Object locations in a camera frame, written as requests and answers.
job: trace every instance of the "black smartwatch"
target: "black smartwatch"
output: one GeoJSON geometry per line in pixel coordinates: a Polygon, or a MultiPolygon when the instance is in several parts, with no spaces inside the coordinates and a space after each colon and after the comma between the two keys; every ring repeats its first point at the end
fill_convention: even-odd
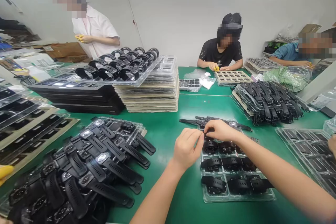
{"type": "Polygon", "coordinates": [[[128,52],[131,52],[131,51],[132,51],[132,49],[131,49],[131,48],[129,48],[129,47],[123,47],[123,48],[121,48],[120,50],[123,52],[123,54],[125,54],[125,53],[128,53],[128,52]]]}
{"type": "Polygon", "coordinates": [[[116,60],[116,56],[113,54],[103,54],[102,56],[100,56],[101,59],[106,60],[106,58],[110,59],[110,60],[116,60]]]}
{"type": "Polygon", "coordinates": [[[151,49],[149,49],[149,51],[154,51],[154,52],[156,52],[156,57],[157,57],[157,58],[159,57],[159,50],[156,49],[155,47],[152,47],[151,49]]]}
{"type": "Polygon", "coordinates": [[[139,71],[134,66],[127,66],[120,70],[120,77],[124,81],[135,81],[139,78],[139,71]]]}
{"type": "Polygon", "coordinates": [[[142,53],[145,53],[145,49],[143,49],[142,47],[137,47],[134,49],[134,51],[141,51],[142,53]]]}
{"type": "Polygon", "coordinates": [[[118,60],[122,60],[126,65],[129,65],[133,61],[133,58],[130,55],[123,54],[119,56],[118,60]]]}
{"type": "Polygon", "coordinates": [[[104,81],[114,81],[119,77],[119,72],[112,66],[103,66],[98,69],[99,77],[104,81]]]}
{"type": "Polygon", "coordinates": [[[77,68],[75,73],[82,79],[95,79],[98,77],[97,69],[89,65],[77,68]]]}
{"type": "Polygon", "coordinates": [[[148,67],[152,63],[152,61],[150,59],[150,56],[148,56],[147,54],[140,54],[135,59],[141,59],[141,60],[145,61],[148,67]]]}
{"type": "Polygon", "coordinates": [[[111,54],[112,54],[113,56],[116,56],[116,53],[118,53],[119,56],[124,54],[124,52],[121,51],[121,50],[114,50],[113,52],[111,52],[111,54]]]}
{"type": "Polygon", "coordinates": [[[142,59],[136,59],[130,63],[132,67],[136,67],[140,73],[143,73],[147,70],[147,64],[142,59]]]}
{"type": "Polygon", "coordinates": [[[117,69],[118,71],[120,71],[122,68],[124,68],[126,66],[126,64],[120,60],[120,59],[116,59],[113,60],[109,63],[110,67],[113,67],[115,69],[117,69]]]}
{"type": "Polygon", "coordinates": [[[105,65],[108,65],[108,63],[101,58],[97,58],[97,59],[91,60],[88,65],[93,67],[93,68],[98,69],[98,68],[101,68],[105,65]]]}
{"type": "Polygon", "coordinates": [[[156,52],[154,52],[154,51],[148,51],[148,52],[146,52],[146,53],[144,53],[144,54],[147,54],[151,59],[151,61],[153,62],[154,60],[156,60],[156,52]]]}
{"type": "Polygon", "coordinates": [[[135,58],[138,57],[140,55],[140,53],[138,53],[137,51],[131,51],[131,52],[127,53],[127,55],[131,56],[133,58],[133,60],[135,60],[135,58]]]}

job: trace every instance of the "hand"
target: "hand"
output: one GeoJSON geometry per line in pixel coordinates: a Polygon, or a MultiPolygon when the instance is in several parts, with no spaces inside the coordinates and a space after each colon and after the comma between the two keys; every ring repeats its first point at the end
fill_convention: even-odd
{"type": "Polygon", "coordinates": [[[295,66],[310,67],[312,63],[310,61],[295,61],[295,66]]]}
{"type": "Polygon", "coordinates": [[[223,66],[220,68],[220,71],[231,71],[231,68],[229,66],[223,66]]]}
{"type": "Polygon", "coordinates": [[[232,141],[234,142],[237,138],[239,138],[242,133],[238,130],[227,125],[222,120],[211,120],[209,121],[204,128],[204,134],[208,137],[216,138],[220,141],[232,141]],[[213,128],[214,132],[208,132],[209,128],[213,128]]]}
{"type": "Polygon", "coordinates": [[[75,37],[84,44],[92,43],[95,40],[93,36],[89,35],[77,34],[75,37]]]}
{"type": "Polygon", "coordinates": [[[197,129],[185,128],[176,139],[174,156],[171,159],[181,172],[185,172],[200,157],[204,134],[197,129]]]}
{"type": "Polygon", "coordinates": [[[13,222],[0,217],[0,224],[13,224],[13,222]]]}
{"type": "Polygon", "coordinates": [[[215,62],[210,62],[208,61],[208,67],[210,68],[211,71],[213,72],[218,72],[219,71],[219,66],[215,62]]]}
{"type": "Polygon", "coordinates": [[[328,140],[328,147],[331,150],[331,152],[335,155],[336,154],[336,134],[334,134],[329,140],[328,140]]]}

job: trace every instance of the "black hair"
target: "black hair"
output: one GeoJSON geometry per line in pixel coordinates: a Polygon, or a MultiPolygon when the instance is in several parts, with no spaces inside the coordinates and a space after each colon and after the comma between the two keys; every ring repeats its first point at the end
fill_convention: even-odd
{"type": "Polygon", "coordinates": [[[242,28],[239,29],[228,29],[225,27],[226,24],[230,23],[242,23],[242,17],[239,13],[229,13],[225,15],[222,21],[222,25],[217,30],[217,44],[221,46],[221,39],[226,37],[227,35],[231,35],[234,41],[238,41],[240,39],[240,35],[242,33],[242,28]]]}

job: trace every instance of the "blue shirt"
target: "blue shirt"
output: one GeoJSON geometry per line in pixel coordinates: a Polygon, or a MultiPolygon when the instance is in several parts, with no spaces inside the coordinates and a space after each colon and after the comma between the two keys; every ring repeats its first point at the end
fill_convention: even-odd
{"type": "Polygon", "coordinates": [[[280,46],[271,56],[277,57],[278,59],[288,60],[288,61],[301,61],[308,60],[302,57],[299,58],[299,43],[288,43],[280,46]]]}

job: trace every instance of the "white wall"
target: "white wall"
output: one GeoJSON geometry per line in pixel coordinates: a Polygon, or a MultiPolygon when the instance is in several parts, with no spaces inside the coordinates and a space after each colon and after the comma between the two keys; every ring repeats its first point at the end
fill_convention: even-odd
{"type": "MultiPolygon", "coordinates": [[[[71,22],[71,12],[53,0],[12,0],[23,11],[14,11],[5,0],[0,0],[0,17],[19,20],[42,39],[59,42],[76,41],[71,22]]],[[[141,46],[139,33],[132,22],[133,16],[128,0],[87,0],[90,5],[107,16],[117,30],[121,45],[135,48],[141,46]]]]}
{"type": "Polygon", "coordinates": [[[224,15],[240,12],[243,57],[259,57],[265,40],[288,24],[328,29],[336,21],[335,0],[130,0],[145,48],[175,54],[181,66],[195,66],[203,43],[216,37],[224,15]]]}
{"type": "MultiPolygon", "coordinates": [[[[43,39],[74,41],[70,13],[51,0],[13,0],[24,15],[14,14],[0,0],[0,16],[18,19],[43,39]]],[[[132,24],[128,0],[89,0],[118,31],[125,46],[135,47],[140,39],[132,24]]],[[[307,23],[322,25],[336,21],[335,0],[130,0],[145,49],[157,47],[161,54],[175,54],[180,66],[195,66],[203,43],[216,36],[222,18],[240,12],[243,57],[259,57],[264,41],[288,24],[299,32],[307,23]]]]}

